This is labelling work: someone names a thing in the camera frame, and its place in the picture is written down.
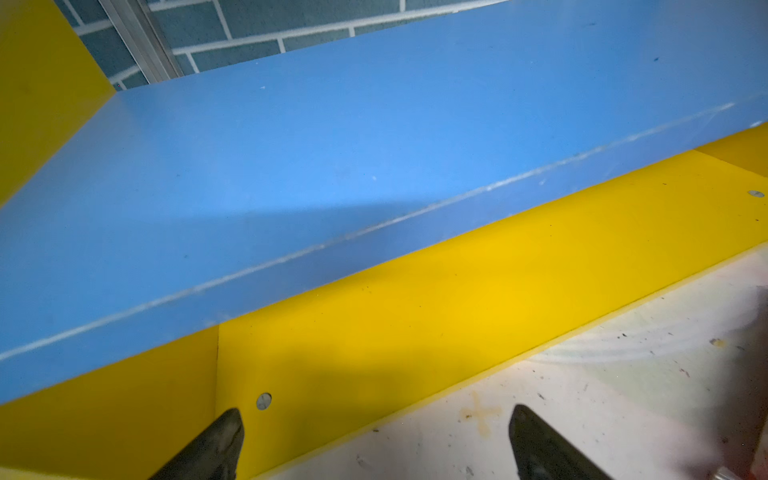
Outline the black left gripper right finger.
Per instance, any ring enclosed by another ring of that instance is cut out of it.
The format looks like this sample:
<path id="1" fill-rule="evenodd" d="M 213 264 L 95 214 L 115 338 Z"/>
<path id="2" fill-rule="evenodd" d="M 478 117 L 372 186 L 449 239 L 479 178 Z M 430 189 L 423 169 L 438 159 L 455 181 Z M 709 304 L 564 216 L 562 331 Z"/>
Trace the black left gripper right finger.
<path id="1" fill-rule="evenodd" d="M 610 480 L 531 408 L 516 404 L 508 426 L 511 448 L 522 480 Z"/>

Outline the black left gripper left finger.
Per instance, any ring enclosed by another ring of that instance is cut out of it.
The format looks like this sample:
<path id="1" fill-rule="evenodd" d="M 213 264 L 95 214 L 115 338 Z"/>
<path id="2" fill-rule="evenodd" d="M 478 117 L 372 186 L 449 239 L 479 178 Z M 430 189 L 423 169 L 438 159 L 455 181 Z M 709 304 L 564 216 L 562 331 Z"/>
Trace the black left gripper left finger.
<path id="1" fill-rule="evenodd" d="M 235 480 L 244 440 L 245 427 L 241 413 L 237 408 L 230 408 L 150 479 Z"/>

